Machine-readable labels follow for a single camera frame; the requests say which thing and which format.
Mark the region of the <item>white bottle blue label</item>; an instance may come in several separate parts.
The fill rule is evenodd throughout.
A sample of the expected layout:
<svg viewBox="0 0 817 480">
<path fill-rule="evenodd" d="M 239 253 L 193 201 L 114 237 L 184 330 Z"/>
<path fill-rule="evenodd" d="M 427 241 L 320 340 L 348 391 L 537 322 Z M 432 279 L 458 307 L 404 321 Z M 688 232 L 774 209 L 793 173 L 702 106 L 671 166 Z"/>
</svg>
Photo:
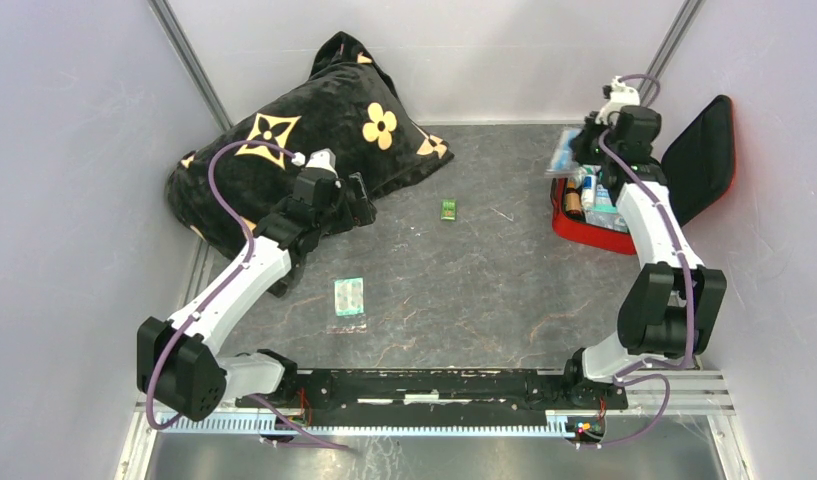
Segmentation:
<svg viewBox="0 0 817 480">
<path fill-rule="evenodd" d="M 595 206 L 597 177 L 586 175 L 582 181 L 580 200 L 584 210 L 593 210 Z"/>
</svg>

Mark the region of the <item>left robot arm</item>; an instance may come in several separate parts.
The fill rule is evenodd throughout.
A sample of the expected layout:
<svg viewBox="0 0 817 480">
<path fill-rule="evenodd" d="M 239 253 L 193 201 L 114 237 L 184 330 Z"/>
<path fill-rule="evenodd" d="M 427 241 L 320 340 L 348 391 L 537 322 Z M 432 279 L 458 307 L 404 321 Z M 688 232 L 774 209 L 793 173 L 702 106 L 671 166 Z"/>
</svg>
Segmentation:
<svg viewBox="0 0 817 480">
<path fill-rule="evenodd" d="M 274 407 L 298 394 L 294 362 L 269 350 L 223 357 L 225 340 L 265 293 L 282 296 L 301 275 L 323 236 L 372 224 L 377 210 L 364 178 L 306 167 L 293 191 L 252 230 L 241 252 L 194 300 L 137 331 L 137 387 L 147 412 L 156 404 L 201 421 L 221 402 L 261 394 Z"/>
</svg>

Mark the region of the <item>teal plaster packet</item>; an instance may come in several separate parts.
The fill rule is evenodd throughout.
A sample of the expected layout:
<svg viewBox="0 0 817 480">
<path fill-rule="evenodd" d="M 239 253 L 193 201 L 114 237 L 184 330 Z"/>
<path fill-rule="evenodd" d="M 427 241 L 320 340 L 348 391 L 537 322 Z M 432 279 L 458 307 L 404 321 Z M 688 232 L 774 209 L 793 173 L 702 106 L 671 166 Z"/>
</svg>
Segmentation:
<svg viewBox="0 0 817 480">
<path fill-rule="evenodd" d="M 339 279 L 334 282 L 334 308 L 337 316 L 364 313 L 364 282 L 362 278 Z"/>
</svg>

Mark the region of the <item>brown bottle orange cap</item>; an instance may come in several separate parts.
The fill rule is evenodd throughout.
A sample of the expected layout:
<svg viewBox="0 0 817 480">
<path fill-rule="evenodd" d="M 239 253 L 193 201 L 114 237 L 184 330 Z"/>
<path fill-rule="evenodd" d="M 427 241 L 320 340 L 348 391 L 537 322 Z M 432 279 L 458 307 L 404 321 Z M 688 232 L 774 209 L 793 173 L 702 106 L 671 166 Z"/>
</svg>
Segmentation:
<svg viewBox="0 0 817 480">
<path fill-rule="evenodd" d="M 568 180 L 564 191 L 564 212 L 567 217 L 575 221 L 585 219 L 581 197 L 573 180 Z"/>
</svg>

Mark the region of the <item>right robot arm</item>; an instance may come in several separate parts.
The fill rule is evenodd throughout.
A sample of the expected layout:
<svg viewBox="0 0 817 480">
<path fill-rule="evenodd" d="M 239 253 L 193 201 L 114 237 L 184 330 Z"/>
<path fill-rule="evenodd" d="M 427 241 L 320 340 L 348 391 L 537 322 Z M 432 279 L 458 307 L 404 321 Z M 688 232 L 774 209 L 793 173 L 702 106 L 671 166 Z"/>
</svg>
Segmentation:
<svg viewBox="0 0 817 480">
<path fill-rule="evenodd" d="M 586 408 L 601 383 L 623 385 L 643 369 L 688 369 L 713 332 L 727 281 L 708 268 L 685 238 L 668 178 L 652 156 L 661 130 L 654 110 L 626 105 L 588 114 L 572 141 L 574 160 L 597 165 L 599 182 L 625 221 L 640 271 L 617 316 L 616 329 L 582 350 L 581 370 L 561 382 L 564 400 Z"/>
</svg>

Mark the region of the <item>white bottle green label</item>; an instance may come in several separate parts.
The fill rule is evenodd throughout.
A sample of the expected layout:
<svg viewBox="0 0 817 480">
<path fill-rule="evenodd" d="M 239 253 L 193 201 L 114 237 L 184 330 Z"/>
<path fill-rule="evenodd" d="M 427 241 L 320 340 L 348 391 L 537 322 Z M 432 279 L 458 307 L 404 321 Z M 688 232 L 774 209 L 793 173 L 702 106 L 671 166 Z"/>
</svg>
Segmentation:
<svg viewBox="0 0 817 480">
<path fill-rule="evenodd" d="M 582 187 L 584 180 L 590 176 L 595 175 L 599 172 L 600 168 L 598 166 L 593 165 L 583 165 L 580 166 L 569 178 L 568 178 L 568 186 L 574 189 L 579 189 Z"/>
</svg>

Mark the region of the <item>red medicine kit case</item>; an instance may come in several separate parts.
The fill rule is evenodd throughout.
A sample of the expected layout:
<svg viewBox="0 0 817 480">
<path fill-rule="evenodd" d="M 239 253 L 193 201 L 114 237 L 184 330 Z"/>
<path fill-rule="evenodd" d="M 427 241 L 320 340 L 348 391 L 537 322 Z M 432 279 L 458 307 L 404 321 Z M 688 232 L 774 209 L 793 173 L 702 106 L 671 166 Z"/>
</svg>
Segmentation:
<svg viewBox="0 0 817 480">
<path fill-rule="evenodd" d="M 734 107 L 717 95 L 670 144 L 662 157 L 676 220 L 685 226 L 723 197 L 736 173 Z M 566 240 L 598 249 L 634 255 L 632 236 L 619 229 L 576 219 L 566 209 L 563 179 L 551 193 L 554 232 Z"/>
</svg>

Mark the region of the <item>small green packet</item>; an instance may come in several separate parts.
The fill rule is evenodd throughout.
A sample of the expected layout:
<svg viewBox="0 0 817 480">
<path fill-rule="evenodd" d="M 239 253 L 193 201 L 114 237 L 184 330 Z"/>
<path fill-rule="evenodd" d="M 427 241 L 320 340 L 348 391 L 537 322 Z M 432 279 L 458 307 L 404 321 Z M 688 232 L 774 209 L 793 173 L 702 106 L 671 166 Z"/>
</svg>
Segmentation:
<svg viewBox="0 0 817 480">
<path fill-rule="evenodd" d="M 457 220 L 457 202 L 455 199 L 443 199 L 441 201 L 440 219 L 442 221 Z"/>
</svg>

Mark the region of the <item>blue white clear packet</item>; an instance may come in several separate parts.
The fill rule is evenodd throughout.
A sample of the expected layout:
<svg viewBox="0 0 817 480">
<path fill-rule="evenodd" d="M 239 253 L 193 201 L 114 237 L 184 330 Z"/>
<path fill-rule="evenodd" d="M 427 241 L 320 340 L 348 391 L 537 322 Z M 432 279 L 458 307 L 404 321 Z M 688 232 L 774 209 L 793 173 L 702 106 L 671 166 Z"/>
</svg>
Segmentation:
<svg viewBox="0 0 817 480">
<path fill-rule="evenodd" d="M 571 142 L 580 132 L 580 128 L 565 128 L 562 131 L 545 170 L 546 178 L 566 178 L 578 171 L 580 165 L 574 160 Z"/>
</svg>

